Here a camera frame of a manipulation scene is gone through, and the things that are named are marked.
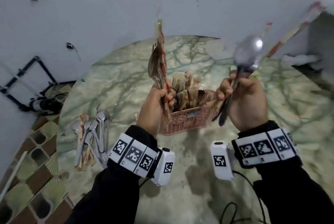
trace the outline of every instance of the pile of cutlery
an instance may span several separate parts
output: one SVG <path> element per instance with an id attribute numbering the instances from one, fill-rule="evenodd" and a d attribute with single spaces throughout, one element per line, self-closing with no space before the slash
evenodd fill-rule
<path id="1" fill-rule="evenodd" d="M 108 113 L 106 111 L 100 111 L 96 112 L 96 115 L 94 117 L 91 117 L 87 120 L 86 123 L 83 124 L 83 127 L 80 125 L 80 121 L 75 122 L 72 125 L 73 131 L 78 136 L 78 147 L 77 147 L 77 154 L 75 156 L 74 165 L 81 168 L 81 162 L 84 159 L 83 158 L 83 147 L 86 144 L 88 146 L 88 150 L 86 154 L 89 152 L 92 153 L 93 158 L 95 161 L 100 165 L 102 169 L 106 167 L 106 163 L 108 160 L 108 156 L 106 153 L 107 147 L 105 146 L 105 141 L 103 138 L 104 135 L 104 121 L 108 120 Z M 100 125 L 100 131 L 99 135 L 97 132 L 97 127 Z M 80 137 L 79 130 L 82 128 L 83 136 Z"/>

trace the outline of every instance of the white pipe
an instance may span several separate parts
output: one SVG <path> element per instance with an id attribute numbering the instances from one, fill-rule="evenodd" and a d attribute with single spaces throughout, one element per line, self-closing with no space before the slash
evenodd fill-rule
<path id="1" fill-rule="evenodd" d="M 12 181 L 16 175 L 16 173 L 18 172 L 22 162 L 23 162 L 23 159 L 25 158 L 25 156 L 27 155 L 27 151 L 24 151 L 21 158 L 19 159 L 19 162 L 16 164 L 15 166 L 15 169 L 13 170 L 13 173 L 10 175 L 10 178 L 9 180 L 7 181 L 5 187 L 3 188 L 1 194 L 0 194 L 0 202 L 3 200 L 3 198 L 5 197 L 6 195 L 6 192 L 8 191 L 8 188 L 10 187 L 10 185 L 12 184 Z"/>
<path id="2" fill-rule="evenodd" d="M 8 67 L 2 60 L 0 60 L 0 66 L 7 71 L 12 77 L 16 78 L 28 91 L 33 93 L 35 96 L 42 96 L 36 91 L 33 87 L 31 87 L 28 83 L 26 83 L 23 79 L 19 78 L 11 69 Z"/>

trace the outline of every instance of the forearm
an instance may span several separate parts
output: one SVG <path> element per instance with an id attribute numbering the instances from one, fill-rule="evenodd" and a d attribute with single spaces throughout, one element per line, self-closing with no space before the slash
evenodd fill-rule
<path id="1" fill-rule="evenodd" d="M 146 146 L 157 147 L 157 141 L 140 127 L 131 126 L 125 133 Z M 110 223 L 119 219 L 114 219 L 115 216 L 122 216 L 124 223 L 134 223 L 139 201 L 139 178 L 108 160 L 108 167 L 96 176 L 92 190 L 74 207 L 66 224 Z"/>
<path id="2" fill-rule="evenodd" d="M 246 137 L 277 129 L 270 121 L 260 127 L 241 133 Z M 334 206 L 319 184 L 302 168 L 298 156 L 284 161 L 256 166 L 262 180 L 254 182 L 254 188 L 269 210 L 272 224 L 309 223 L 329 220 Z"/>

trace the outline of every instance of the human hand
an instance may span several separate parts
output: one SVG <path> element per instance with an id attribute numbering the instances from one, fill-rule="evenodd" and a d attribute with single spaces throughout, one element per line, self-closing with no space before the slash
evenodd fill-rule
<path id="1" fill-rule="evenodd" d="M 236 74 L 231 73 L 229 78 L 222 81 L 216 91 L 219 100 L 223 101 L 227 95 L 233 93 L 231 83 L 235 78 Z M 267 96 L 260 81 L 239 79 L 239 86 L 232 96 L 228 115 L 240 132 L 255 128 L 269 120 Z"/>
<path id="2" fill-rule="evenodd" d="M 140 109 L 137 125 L 145 129 L 153 137 L 157 137 L 160 128 L 160 122 L 163 114 L 161 98 L 167 93 L 168 106 L 171 108 L 175 103 L 175 91 L 172 90 L 172 84 L 166 82 L 167 89 L 159 89 L 156 84 L 148 93 L 142 108 Z"/>

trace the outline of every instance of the green marble tabletop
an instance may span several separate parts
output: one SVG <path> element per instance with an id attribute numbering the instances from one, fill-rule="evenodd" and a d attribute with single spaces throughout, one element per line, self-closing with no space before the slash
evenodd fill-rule
<path id="1" fill-rule="evenodd" d="M 228 76 L 232 60 L 211 59 L 205 44 L 212 39 L 166 37 L 168 75 L 191 70 L 204 76 L 205 88 L 216 89 Z M 77 143 L 71 125 L 81 113 L 93 116 L 98 104 L 111 115 L 109 146 L 133 125 L 134 114 L 140 111 L 153 84 L 147 73 L 153 43 L 152 38 L 111 52 L 90 67 L 65 101 L 57 134 L 58 163 L 61 172 L 69 173 L 64 182 L 74 205 L 90 191 L 100 169 L 97 164 L 81 172 L 74 168 Z M 305 170 L 334 199 L 334 110 L 330 93 L 279 60 L 264 60 L 259 72 L 268 96 L 270 119 L 291 131 Z M 141 188 L 136 223 L 217 223 L 230 201 L 238 204 L 240 216 L 260 216 L 257 198 L 243 178 L 221 181 L 213 173 L 211 142 L 230 142 L 237 133 L 228 120 L 223 127 L 216 121 L 205 129 L 169 137 L 159 135 L 158 145 L 175 152 L 176 163 L 168 185 L 157 187 L 148 181 Z M 251 181 L 260 179 L 255 169 L 243 170 L 237 162 L 234 169 Z"/>

